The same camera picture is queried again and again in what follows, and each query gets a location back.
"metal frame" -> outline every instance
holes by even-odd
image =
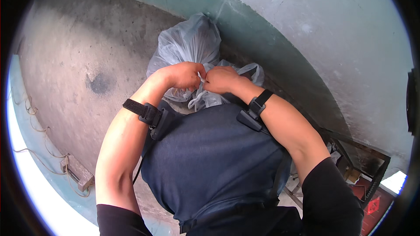
[[[370,145],[367,145],[367,144],[362,144],[362,143],[356,142],[353,139],[350,139],[350,138],[348,138],[344,135],[333,132],[331,130],[328,130],[328,129],[325,129],[325,128],[320,128],[320,131],[325,136],[328,136],[329,139],[331,140],[331,142],[333,142],[334,144],[337,145],[337,148],[338,148],[339,152],[342,155],[344,155],[344,157],[346,158],[346,160],[350,164],[351,170],[355,169],[355,170],[359,171],[360,173],[362,173],[362,174],[364,174],[364,175],[366,175],[366,176],[368,176],[369,178],[372,179],[368,188],[363,186],[365,188],[365,193],[360,200],[362,201],[362,208],[364,209],[368,205],[370,200],[372,199],[373,195],[375,194],[375,191],[378,189],[379,184],[382,181],[383,175],[385,174],[385,171],[386,171],[386,169],[389,165],[389,162],[391,161],[391,157],[385,151],[383,151],[379,148],[376,148],[374,146],[370,146]],[[345,143],[347,143],[351,146],[354,146],[356,148],[362,149],[362,150],[370,153],[371,155],[383,160],[384,162],[381,164],[381,166],[379,166],[379,169],[376,171],[375,175],[372,176],[370,174],[367,174],[365,171],[360,170],[359,168],[356,168],[353,165],[353,162],[350,159],[347,152],[345,151],[344,147],[341,145],[340,141],[345,142]],[[292,191],[290,191],[286,186],[284,187],[283,190],[301,209],[303,209],[303,203],[298,199],[298,197],[303,197],[303,194],[302,193],[297,193],[297,191],[299,190],[299,188],[301,186],[302,185],[300,183],[298,183],[297,186]]]
[[[391,161],[391,157],[389,156],[388,153],[386,153],[385,151],[376,148],[374,146],[370,146],[367,144],[362,144],[359,142],[354,141],[353,139],[350,139],[342,134],[333,132],[331,130],[325,129],[325,128],[321,128],[321,131],[324,132],[324,134],[328,135],[331,139],[332,142],[334,142],[334,144],[337,145],[337,148],[339,150],[339,152],[344,155],[344,157],[346,158],[346,160],[349,162],[350,167],[352,169],[355,169],[357,171],[359,171],[360,173],[363,173],[364,175],[370,177],[372,179],[372,181],[370,182],[369,187],[366,189],[365,188],[365,194],[363,195],[363,197],[360,199],[362,201],[362,208],[364,209],[369,201],[371,200],[371,198],[373,197],[373,195],[375,194],[375,191],[378,189],[380,182],[382,181],[383,175],[385,174],[385,171],[389,165],[389,162]],[[365,171],[360,170],[359,168],[356,168],[353,165],[353,162],[350,160],[349,155],[347,154],[347,152],[344,150],[343,146],[341,145],[340,141],[345,142],[349,145],[352,145],[356,148],[359,148],[361,150],[364,150],[368,153],[370,153],[371,155],[383,160],[384,162],[381,164],[381,166],[379,167],[379,169],[376,171],[375,175],[370,175],[367,174]]]

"concrete floor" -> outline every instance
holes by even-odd
[[[183,21],[134,0],[36,0],[21,30],[22,76],[37,118],[62,153],[94,174],[103,137],[122,103],[146,80],[158,35]],[[251,62],[222,44],[221,59]],[[270,79],[276,93],[281,88]],[[172,104],[187,113],[185,104]],[[143,215],[178,223],[147,184],[134,185]],[[281,202],[291,199],[283,195]]]

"black sleeve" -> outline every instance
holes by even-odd
[[[96,205],[96,210],[101,236],[152,236],[143,219],[135,212],[105,204]]]
[[[330,157],[302,185],[303,227],[307,235],[360,235],[363,209]]]

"white wall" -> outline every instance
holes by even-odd
[[[405,92],[413,67],[391,0],[242,0],[303,54],[336,99],[354,139],[391,154],[385,178],[407,173]]]

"translucent plastic bag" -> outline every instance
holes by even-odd
[[[235,65],[233,65],[232,63],[223,59],[217,65],[218,66],[231,66],[231,67],[234,68],[234,70],[236,72],[238,72],[239,75],[243,75],[244,73],[247,73],[247,72],[255,69],[254,74],[251,75],[252,82],[257,86],[262,86],[263,83],[264,83],[263,68],[256,63],[251,63],[251,64],[248,64],[248,65],[242,67],[242,68],[238,68]],[[204,68],[206,69],[206,72],[208,72],[213,67],[214,67],[214,65],[212,65],[212,64],[204,64]],[[204,90],[203,89],[203,83],[201,83],[200,87],[197,90],[195,98],[192,99],[188,103],[188,108],[192,108],[194,106],[194,110],[197,112],[202,108],[208,108],[208,107],[221,105],[221,104],[226,104],[226,103],[229,103],[229,101],[227,99],[222,97],[222,95]]]
[[[184,61],[217,64],[219,61],[220,34],[203,13],[197,13],[189,20],[176,24],[160,33],[159,45],[147,68],[147,77],[160,68]],[[177,102],[190,99],[189,90],[171,88],[165,97]]]

